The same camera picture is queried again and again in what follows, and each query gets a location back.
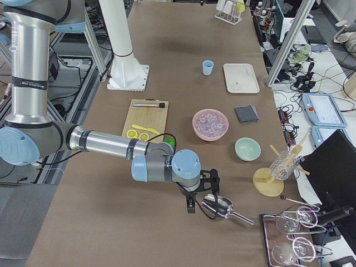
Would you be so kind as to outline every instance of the glass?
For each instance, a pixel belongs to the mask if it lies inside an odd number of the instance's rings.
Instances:
[[[288,239],[290,239],[290,234],[316,234],[326,231],[325,227],[318,225],[316,212],[307,206],[300,206],[296,211],[283,211],[277,219],[276,226],[282,233],[287,233]],[[320,230],[300,232],[301,226],[306,228],[317,227]]]
[[[291,175],[291,173],[295,170],[295,167],[299,165],[300,158],[294,158],[290,162],[287,160],[291,157],[291,152],[282,151],[280,155],[273,161],[271,166],[269,167],[271,171],[271,176],[278,180],[286,180]]]
[[[311,262],[316,258],[314,245],[306,238],[296,238],[292,244],[280,243],[272,248],[272,258],[281,266],[302,266],[300,261]]]

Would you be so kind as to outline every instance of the stainless steel scoop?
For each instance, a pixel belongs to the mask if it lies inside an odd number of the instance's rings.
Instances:
[[[234,212],[233,203],[226,197],[218,196],[216,203],[214,196],[212,194],[207,194],[202,200],[202,206],[212,214],[216,213],[216,217],[218,218],[228,219],[231,216],[234,216],[250,225],[255,224],[251,219]]]

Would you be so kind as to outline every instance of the light blue cup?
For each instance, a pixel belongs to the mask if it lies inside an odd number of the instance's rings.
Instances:
[[[202,74],[205,76],[211,75],[212,68],[214,67],[214,63],[211,60],[205,60],[202,62]]]

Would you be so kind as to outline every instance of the pink bowl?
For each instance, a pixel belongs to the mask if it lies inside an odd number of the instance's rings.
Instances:
[[[215,114],[217,116],[217,119],[221,118],[221,121],[225,124],[225,126],[223,127],[224,131],[221,135],[216,136],[216,137],[210,137],[210,136],[204,135],[203,133],[199,132],[196,129],[196,124],[198,123],[199,119],[202,119],[202,116],[204,114],[208,114],[208,113]],[[228,131],[228,128],[229,128],[228,118],[226,118],[226,116],[224,114],[222,114],[220,111],[213,110],[210,108],[198,111],[193,117],[192,124],[193,124],[193,129],[194,129],[194,132],[196,133],[196,135],[198,135],[198,137],[200,137],[204,141],[209,141],[209,142],[220,139]]]

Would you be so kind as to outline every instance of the table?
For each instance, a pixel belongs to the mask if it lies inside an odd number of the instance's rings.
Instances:
[[[267,73],[249,12],[237,26],[215,19],[215,12],[215,5],[135,3],[128,22],[136,58],[150,65],[146,90],[109,91],[103,83],[84,126],[120,135],[132,98],[169,101],[166,131],[176,135],[178,149],[195,151],[203,169],[216,168],[220,195],[256,224],[213,222],[198,209],[187,214],[176,185],[136,182],[127,160],[79,154],[68,163],[26,266],[267,265],[260,214],[279,213],[290,203],[260,195],[252,176],[275,159],[270,144],[280,151],[286,145],[273,93],[263,84]],[[215,62],[208,77],[201,74],[205,59]],[[228,93],[224,63],[252,64],[261,91]],[[248,104],[256,106],[260,122],[238,122],[234,107]],[[230,122],[218,141],[194,134],[192,117],[203,108],[220,110]],[[235,141],[244,136],[262,149],[250,163],[234,152]],[[299,198],[294,180],[286,181],[284,194]]]

